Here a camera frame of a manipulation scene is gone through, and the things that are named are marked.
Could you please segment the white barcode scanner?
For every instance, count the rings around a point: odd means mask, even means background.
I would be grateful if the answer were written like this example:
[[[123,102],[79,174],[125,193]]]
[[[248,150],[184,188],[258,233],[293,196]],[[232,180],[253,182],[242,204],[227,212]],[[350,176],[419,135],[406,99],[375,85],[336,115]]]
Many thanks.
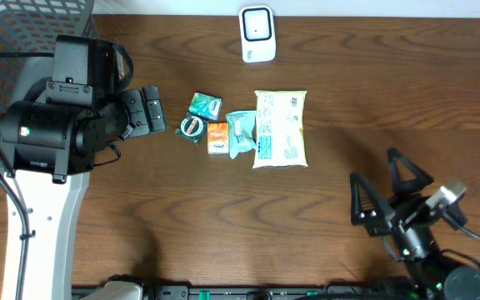
[[[245,63],[272,61],[277,53],[273,10],[266,5],[244,7],[238,19],[242,60]]]

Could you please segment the teal tissue pack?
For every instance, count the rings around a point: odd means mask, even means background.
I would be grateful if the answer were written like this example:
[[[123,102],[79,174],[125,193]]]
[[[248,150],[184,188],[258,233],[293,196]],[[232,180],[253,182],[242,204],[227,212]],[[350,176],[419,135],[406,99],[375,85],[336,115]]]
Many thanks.
[[[219,113],[222,107],[223,100],[220,97],[210,96],[204,93],[195,92],[188,111],[202,118],[211,121],[219,119]]]

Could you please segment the orange small box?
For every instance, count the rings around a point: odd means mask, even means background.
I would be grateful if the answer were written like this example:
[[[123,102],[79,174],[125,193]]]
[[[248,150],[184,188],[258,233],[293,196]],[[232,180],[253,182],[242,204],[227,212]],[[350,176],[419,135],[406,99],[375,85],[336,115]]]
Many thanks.
[[[226,122],[213,122],[207,125],[207,153],[229,153],[229,126]]]

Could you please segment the teal small packet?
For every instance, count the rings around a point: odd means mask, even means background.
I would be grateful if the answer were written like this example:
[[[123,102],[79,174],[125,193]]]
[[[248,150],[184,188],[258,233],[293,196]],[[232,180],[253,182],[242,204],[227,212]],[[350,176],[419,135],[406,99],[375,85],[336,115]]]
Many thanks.
[[[246,153],[256,148],[253,138],[256,115],[255,111],[236,111],[226,115],[231,159],[234,159],[239,153]]]

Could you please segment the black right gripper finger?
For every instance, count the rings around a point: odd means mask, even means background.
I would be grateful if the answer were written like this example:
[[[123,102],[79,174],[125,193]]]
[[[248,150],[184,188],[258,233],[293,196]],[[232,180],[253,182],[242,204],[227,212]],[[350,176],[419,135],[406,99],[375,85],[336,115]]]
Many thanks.
[[[433,183],[433,177],[395,147],[387,150],[392,190],[396,195],[421,192]]]
[[[364,227],[391,228],[395,211],[388,200],[360,173],[351,173],[351,222]]]

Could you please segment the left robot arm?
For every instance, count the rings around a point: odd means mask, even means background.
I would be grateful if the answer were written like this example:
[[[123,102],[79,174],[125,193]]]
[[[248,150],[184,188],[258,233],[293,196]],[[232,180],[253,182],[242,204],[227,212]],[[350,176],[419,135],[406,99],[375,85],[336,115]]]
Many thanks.
[[[0,119],[7,190],[2,297],[69,299],[75,236],[95,156],[166,127],[158,89],[132,89],[119,44],[61,35],[52,75]]]

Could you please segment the white snack bag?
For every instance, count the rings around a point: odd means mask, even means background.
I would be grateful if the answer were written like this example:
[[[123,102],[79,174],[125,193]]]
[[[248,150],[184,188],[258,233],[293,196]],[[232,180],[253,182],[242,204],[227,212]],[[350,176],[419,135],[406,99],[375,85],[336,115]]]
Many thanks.
[[[308,92],[254,92],[257,148],[252,168],[307,167],[303,109]]]

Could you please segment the grey plastic mesh basket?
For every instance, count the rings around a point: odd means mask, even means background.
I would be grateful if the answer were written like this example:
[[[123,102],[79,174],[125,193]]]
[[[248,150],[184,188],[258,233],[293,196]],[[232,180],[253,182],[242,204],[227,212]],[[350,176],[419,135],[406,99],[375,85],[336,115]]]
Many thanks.
[[[0,0],[0,117],[40,78],[53,75],[60,35],[97,38],[90,0]],[[0,172],[10,169],[1,162]]]

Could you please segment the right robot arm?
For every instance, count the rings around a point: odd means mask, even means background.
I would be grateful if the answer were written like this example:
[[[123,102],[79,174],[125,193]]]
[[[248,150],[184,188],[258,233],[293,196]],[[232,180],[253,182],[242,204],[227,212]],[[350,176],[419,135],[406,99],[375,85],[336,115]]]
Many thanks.
[[[431,226],[442,219],[458,230],[467,223],[459,202],[467,187],[445,183],[430,196],[422,190],[433,177],[395,147],[387,150],[393,195],[384,197],[362,174],[350,175],[351,223],[371,237],[392,238],[395,249],[385,248],[403,263],[426,299],[480,299],[480,262],[470,266],[448,256],[433,236]]]

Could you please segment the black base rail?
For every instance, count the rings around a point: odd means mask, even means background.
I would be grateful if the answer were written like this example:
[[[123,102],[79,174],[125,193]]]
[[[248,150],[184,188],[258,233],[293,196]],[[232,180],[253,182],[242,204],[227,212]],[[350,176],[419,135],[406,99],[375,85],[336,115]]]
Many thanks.
[[[353,286],[349,282],[333,282],[326,287],[146,287],[141,292],[108,292],[100,287],[74,288],[73,300],[138,299],[138,300],[294,300],[306,299],[432,299],[416,288],[396,289],[387,284],[373,287]]]

